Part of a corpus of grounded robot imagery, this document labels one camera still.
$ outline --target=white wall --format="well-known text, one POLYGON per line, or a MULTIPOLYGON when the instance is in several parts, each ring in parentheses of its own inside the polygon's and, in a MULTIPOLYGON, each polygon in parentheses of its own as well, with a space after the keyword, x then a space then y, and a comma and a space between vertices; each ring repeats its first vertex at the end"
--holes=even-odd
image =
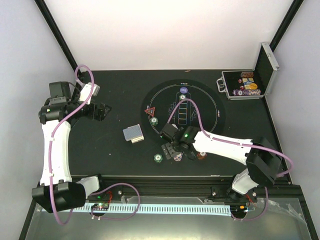
POLYGON ((275 50, 281 70, 268 103, 292 180, 320 235, 320 1, 306 0, 275 50))
POLYGON ((293 0, 46 0, 92 70, 252 69, 293 0))
POLYGON ((43 169, 38 111, 73 71, 33 0, 0 1, 0 239, 19 238, 43 169))

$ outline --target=poker chip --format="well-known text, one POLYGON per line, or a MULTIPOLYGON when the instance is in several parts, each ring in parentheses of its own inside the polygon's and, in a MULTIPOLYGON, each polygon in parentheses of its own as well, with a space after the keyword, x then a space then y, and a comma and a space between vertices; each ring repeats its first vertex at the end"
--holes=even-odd
POLYGON ((239 92, 238 89, 235 89, 235 90, 232 91, 232 93, 233 93, 234 96, 238 96, 238 92, 239 92))
POLYGON ((161 154, 156 154, 156 155, 154 155, 153 159, 154 159, 154 161, 155 161, 156 163, 161 163, 161 162, 162 162, 162 156, 161 156, 161 154))
POLYGON ((244 96, 258 96, 261 95, 260 89, 245 89, 243 90, 244 96))
POLYGON ((196 157, 199 159, 199 160, 202 160, 202 159, 205 159, 205 157, 207 156, 207 153, 206 152, 198 152, 196 157))
POLYGON ((158 118, 152 117, 150 119, 150 123, 151 123, 152 126, 157 126, 158 125, 158 118))
POLYGON ((180 98, 180 100, 184 100, 184 99, 186 99, 187 97, 186 97, 186 95, 181 94, 179 98, 180 98))
POLYGON ((181 161, 181 159, 182 159, 182 153, 180 153, 180 154, 178 154, 177 156, 174 156, 173 157, 173 160, 175 160, 176 162, 180 162, 181 161))
POLYGON ((254 72, 253 71, 243 71, 241 73, 242 78, 253 78, 254 77, 254 72))

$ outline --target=metal case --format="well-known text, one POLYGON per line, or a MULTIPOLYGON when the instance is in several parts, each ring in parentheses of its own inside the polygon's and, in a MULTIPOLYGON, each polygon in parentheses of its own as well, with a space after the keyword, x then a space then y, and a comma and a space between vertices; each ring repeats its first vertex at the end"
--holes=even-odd
POLYGON ((271 93, 272 86, 279 69, 279 64, 269 44, 267 42, 263 42, 261 44, 261 49, 254 69, 222 71, 221 78, 216 81, 216 84, 219 92, 225 92, 227 98, 230 100, 260 99, 264 95, 271 93), (241 72, 244 71, 254 72, 253 79, 261 90, 261 95, 234 96, 232 94, 232 85, 235 85, 238 82, 241 72))

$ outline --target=circular poker mat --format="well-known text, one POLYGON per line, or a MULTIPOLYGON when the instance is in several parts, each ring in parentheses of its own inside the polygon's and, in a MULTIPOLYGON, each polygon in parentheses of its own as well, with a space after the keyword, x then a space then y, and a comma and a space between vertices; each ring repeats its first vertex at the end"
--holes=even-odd
MULTIPOLYGON (((163 82, 146 95, 141 106, 141 123, 146 130, 143 134, 158 139, 158 134, 167 123, 170 114, 181 99, 192 99, 199 108, 204 129, 221 134, 225 125, 226 112, 217 93, 208 86, 194 80, 174 79, 163 82), (157 125, 151 124, 151 118, 158 119, 157 125)), ((195 106, 185 101, 179 105, 171 124, 178 128, 199 127, 195 106)))

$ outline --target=glass panel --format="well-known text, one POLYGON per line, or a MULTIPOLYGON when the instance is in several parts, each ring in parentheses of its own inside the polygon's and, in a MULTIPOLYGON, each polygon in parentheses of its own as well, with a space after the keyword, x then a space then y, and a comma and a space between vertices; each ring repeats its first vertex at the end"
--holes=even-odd
MULTIPOLYGON (((89 213, 75 212, 66 226, 56 223, 53 214, 35 209, 27 240, 310 240, 307 224, 302 216, 299 200, 296 198, 274 198, 270 208, 258 220, 241 222, 231 217, 215 215, 168 215, 137 214, 125 221, 91 219, 89 213)), ((200 204, 197 198, 179 199, 182 204, 200 204)), ((152 203, 161 203, 161 199, 152 203)), ((258 209, 247 214, 255 217, 261 212, 263 201, 258 209)), ((64 220, 67 212, 60 212, 64 220)), ((109 214, 108 217, 121 218, 123 214, 109 214)))

